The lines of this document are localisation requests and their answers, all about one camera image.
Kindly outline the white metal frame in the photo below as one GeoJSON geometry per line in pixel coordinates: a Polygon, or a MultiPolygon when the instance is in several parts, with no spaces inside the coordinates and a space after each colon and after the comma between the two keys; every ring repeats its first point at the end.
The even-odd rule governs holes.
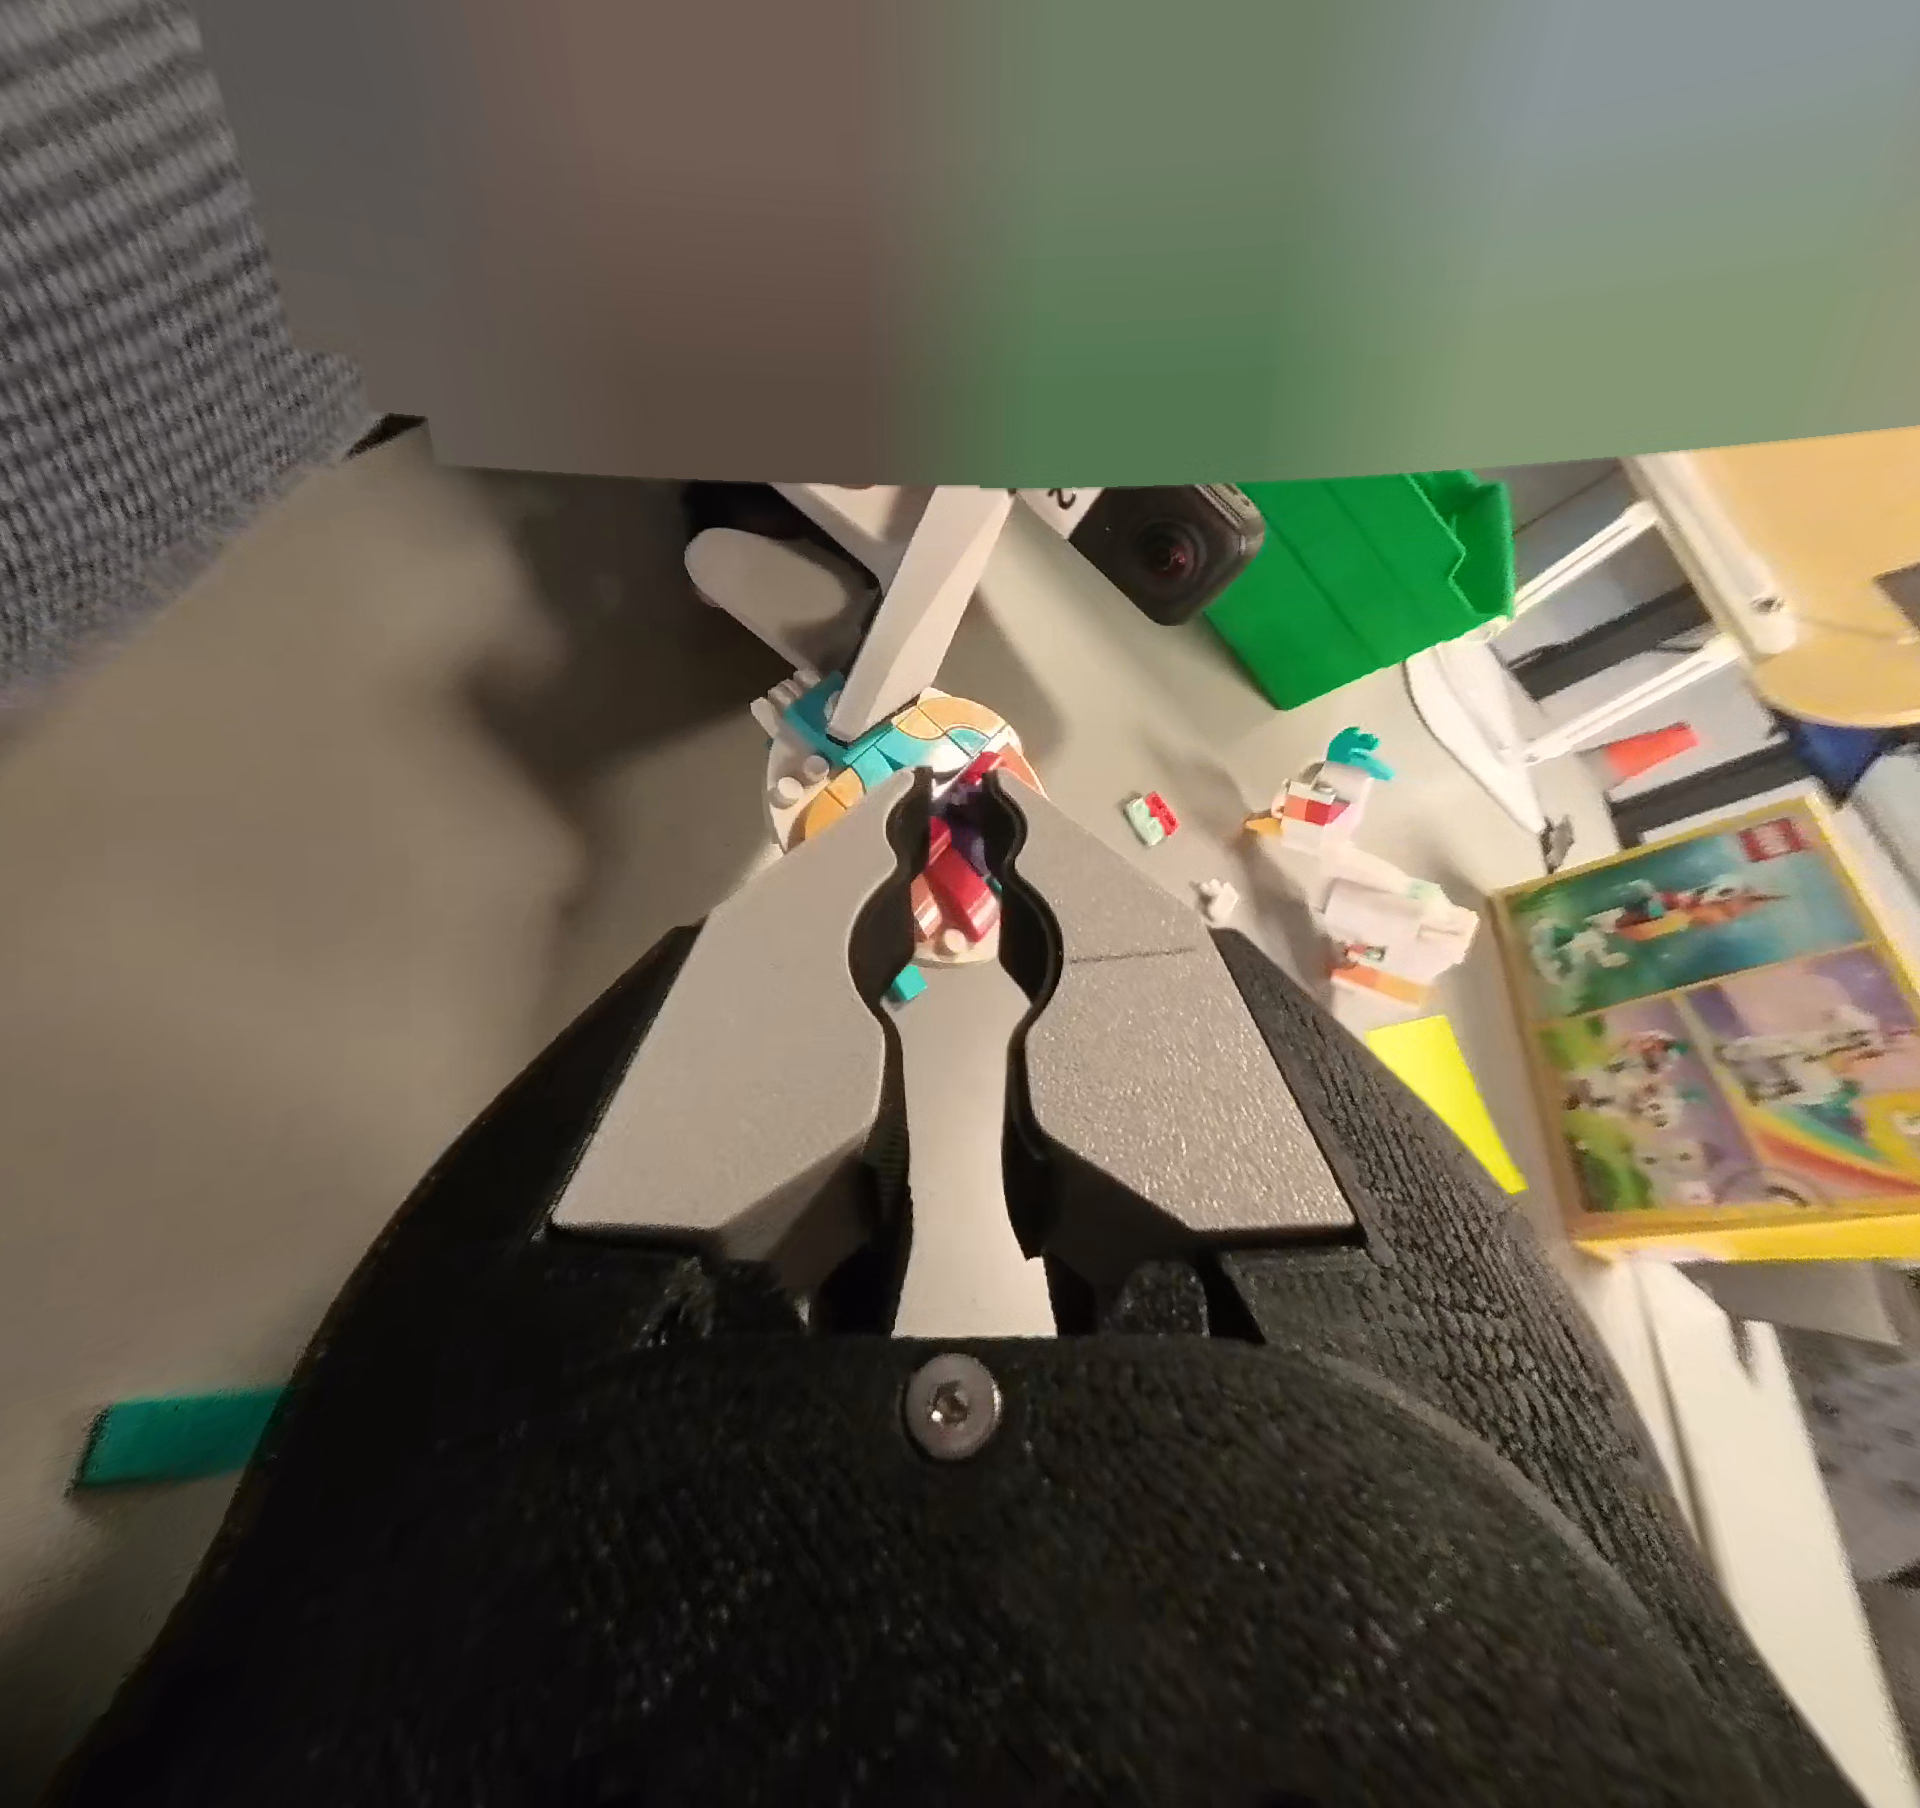
{"type": "Polygon", "coordinates": [[[1713,498],[1695,453],[1630,455],[1622,478],[1631,499],[1525,577],[1506,619],[1544,608],[1643,540],[1666,548],[1682,576],[1678,585],[1514,662],[1495,648],[1501,619],[1404,662],[1404,688],[1428,735],[1535,837],[1549,872],[1567,853],[1572,825],[1544,808],[1533,782],[1541,766],[1591,747],[1676,692],[1784,656],[1809,628],[1775,562],[1751,545],[1729,503],[1713,498]],[[1540,702],[1569,692],[1676,641],[1682,648],[1661,670],[1590,710],[1524,732],[1521,696],[1540,702]]]}

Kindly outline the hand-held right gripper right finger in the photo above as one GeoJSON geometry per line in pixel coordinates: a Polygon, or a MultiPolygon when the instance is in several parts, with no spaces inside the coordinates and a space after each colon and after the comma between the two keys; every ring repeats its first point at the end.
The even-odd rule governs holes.
{"type": "Polygon", "coordinates": [[[1040,789],[979,796],[1009,1040],[1001,1188],[1047,1263],[1353,1246],[1359,1220],[1202,913],[1040,789]]]}

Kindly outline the long teal lego plate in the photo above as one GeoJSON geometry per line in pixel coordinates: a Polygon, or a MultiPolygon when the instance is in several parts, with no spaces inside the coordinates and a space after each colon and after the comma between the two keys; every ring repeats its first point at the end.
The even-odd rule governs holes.
{"type": "Polygon", "coordinates": [[[235,1475],[284,1401],[281,1383],[131,1396],[101,1406],[73,1461],[76,1493],[235,1475]]]}

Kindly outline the white lego animal figure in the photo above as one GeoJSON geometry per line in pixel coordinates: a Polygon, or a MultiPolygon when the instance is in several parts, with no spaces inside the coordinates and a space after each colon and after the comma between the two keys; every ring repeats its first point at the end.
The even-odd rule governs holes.
{"type": "Polygon", "coordinates": [[[1278,858],[1305,905],[1333,996],[1404,1019],[1470,955],[1480,917],[1362,846],[1372,796],[1392,778],[1379,738],[1342,726],[1240,831],[1278,858]]]}

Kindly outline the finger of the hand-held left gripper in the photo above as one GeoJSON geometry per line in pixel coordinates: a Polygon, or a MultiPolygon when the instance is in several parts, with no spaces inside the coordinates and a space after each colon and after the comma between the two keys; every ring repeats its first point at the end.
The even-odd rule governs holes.
{"type": "Polygon", "coordinates": [[[1001,485],[898,485],[883,498],[895,560],[829,710],[838,739],[866,735],[936,684],[1009,519],[1001,485]]]}

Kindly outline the light wooden round table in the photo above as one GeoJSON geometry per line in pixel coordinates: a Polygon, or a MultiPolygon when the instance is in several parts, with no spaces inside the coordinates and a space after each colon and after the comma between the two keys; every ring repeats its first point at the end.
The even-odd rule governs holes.
{"type": "Polygon", "coordinates": [[[1755,697],[1801,722],[1917,722],[1917,428],[1625,455],[1755,697]]]}

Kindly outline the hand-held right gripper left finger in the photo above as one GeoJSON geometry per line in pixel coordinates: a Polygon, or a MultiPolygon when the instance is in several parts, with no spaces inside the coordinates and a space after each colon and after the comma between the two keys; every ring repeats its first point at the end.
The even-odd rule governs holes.
{"type": "Polygon", "coordinates": [[[900,1101],[882,996],[907,965],[926,776],[900,770],[711,907],[551,1208],[572,1235],[769,1269],[811,1292],[879,1234],[900,1101]]]}

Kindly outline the green plastic bin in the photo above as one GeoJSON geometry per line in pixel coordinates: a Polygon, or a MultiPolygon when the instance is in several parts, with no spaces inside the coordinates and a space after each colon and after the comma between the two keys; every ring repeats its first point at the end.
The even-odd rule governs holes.
{"type": "Polygon", "coordinates": [[[1259,549],[1204,622],[1271,707],[1295,710],[1506,619],[1507,485],[1472,469],[1247,479],[1259,549]]]}

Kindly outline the person's grey ribbed clothing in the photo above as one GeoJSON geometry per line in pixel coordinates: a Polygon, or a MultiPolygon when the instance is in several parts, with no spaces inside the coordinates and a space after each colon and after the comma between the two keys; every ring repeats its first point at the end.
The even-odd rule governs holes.
{"type": "Polygon", "coordinates": [[[2,0],[3,710],[371,421],[285,327],[187,0],[2,0]]]}

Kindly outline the lego set box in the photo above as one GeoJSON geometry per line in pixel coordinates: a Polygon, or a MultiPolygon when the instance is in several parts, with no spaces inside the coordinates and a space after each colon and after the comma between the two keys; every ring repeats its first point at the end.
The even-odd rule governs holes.
{"type": "Polygon", "coordinates": [[[1489,893],[1572,1247],[1917,1253],[1916,931],[1820,793],[1489,893]]]}

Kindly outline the yellow paper sheet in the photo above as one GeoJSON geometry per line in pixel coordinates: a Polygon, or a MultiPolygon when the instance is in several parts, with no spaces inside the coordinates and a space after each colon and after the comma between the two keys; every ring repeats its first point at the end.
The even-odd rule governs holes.
{"type": "Polygon", "coordinates": [[[1527,1180],[1444,1013],[1379,1023],[1364,1032],[1362,1044],[1451,1130],[1459,1146],[1504,1193],[1527,1192],[1527,1180]]]}

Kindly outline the round colourful lego build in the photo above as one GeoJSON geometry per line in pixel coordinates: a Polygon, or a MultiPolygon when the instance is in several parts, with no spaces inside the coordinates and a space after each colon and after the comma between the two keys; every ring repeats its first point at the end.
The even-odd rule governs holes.
{"type": "Polygon", "coordinates": [[[907,905],[912,961],[885,996],[905,1005],[936,968],[996,955],[1000,882],[989,866],[981,793],[991,773],[1044,789],[1018,729],[986,704],[927,688],[851,739],[829,729],[844,679],[800,667],[752,704],[768,739],[763,799],[780,852],[845,817],[871,789],[905,772],[930,778],[924,864],[907,905]]]}

